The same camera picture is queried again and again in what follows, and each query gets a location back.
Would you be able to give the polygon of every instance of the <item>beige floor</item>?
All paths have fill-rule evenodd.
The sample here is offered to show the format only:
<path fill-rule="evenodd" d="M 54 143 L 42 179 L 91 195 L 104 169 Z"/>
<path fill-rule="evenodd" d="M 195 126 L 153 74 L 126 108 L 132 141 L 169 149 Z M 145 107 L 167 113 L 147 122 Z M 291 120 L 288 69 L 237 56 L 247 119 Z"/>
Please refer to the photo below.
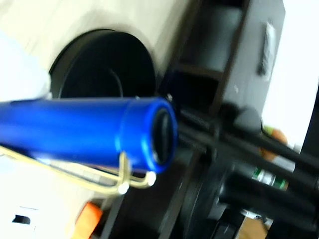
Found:
<path fill-rule="evenodd" d="M 259 220 L 246 218 L 237 239 L 265 239 L 266 232 Z"/>
<path fill-rule="evenodd" d="M 0 30 L 35 56 L 46 70 L 66 44 L 81 33 L 96 28 L 129 32 L 148 48 L 161 74 L 190 1 L 0 0 Z M 13 205 L 39 209 L 37 238 L 69 238 L 84 203 L 106 197 L 29 165 L 17 164 L 14 172 L 19 176 L 8 176 L 8 187 L 14 189 L 10 192 L 14 200 L 10 201 L 14 201 Z M 87 172 L 77 173 L 100 180 Z"/>

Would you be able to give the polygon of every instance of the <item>shelf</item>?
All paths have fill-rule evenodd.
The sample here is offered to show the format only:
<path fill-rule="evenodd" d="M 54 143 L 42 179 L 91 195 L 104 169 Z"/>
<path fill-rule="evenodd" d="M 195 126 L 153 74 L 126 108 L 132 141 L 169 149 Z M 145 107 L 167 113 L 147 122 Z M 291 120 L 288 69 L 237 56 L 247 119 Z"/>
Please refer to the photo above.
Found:
<path fill-rule="evenodd" d="M 241 8 L 204 2 L 180 62 L 211 72 L 223 72 L 241 17 Z"/>
<path fill-rule="evenodd" d="M 127 238 L 140 232 L 144 232 L 148 239 L 158 238 L 166 211 L 175 191 L 178 191 L 192 155 L 191 150 L 179 147 L 172 165 L 158 175 L 152 187 L 130 188 L 126 195 L 117 198 L 99 239 Z"/>
<path fill-rule="evenodd" d="M 177 70 L 184 72 L 184 73 L 189 73 L 192 75 L 198 75 L 198 76 L 212 78 L 216 81 L 220 81 L 222 76 L 223 76 L 222 71 L 211 70 L 211 69 L 204 68 L 201 66 L 188 65 L 188 64 L 183 64 L 183 63 L 178 64 Z"/>
<path fill-rule="evenodd" d="M 177 104 L 208 113 L 208 108 L 215 97 L 218 80 L 183 71 L 174 71 L 166 83 L 164 90 L 171 94 Z"/>

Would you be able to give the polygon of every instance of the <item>blue cylinder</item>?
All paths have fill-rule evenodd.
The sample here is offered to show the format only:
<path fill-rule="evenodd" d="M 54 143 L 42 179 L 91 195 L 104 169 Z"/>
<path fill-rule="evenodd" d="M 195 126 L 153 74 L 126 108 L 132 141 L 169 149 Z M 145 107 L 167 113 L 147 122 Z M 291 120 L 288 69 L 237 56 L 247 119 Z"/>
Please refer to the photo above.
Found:
<path fill-rule="evenodd" d="M 165 170 L 177 143 L 171 105 L 161 98 L 58 99 L 0 103 L 0 144 L 36 159 Z"/>

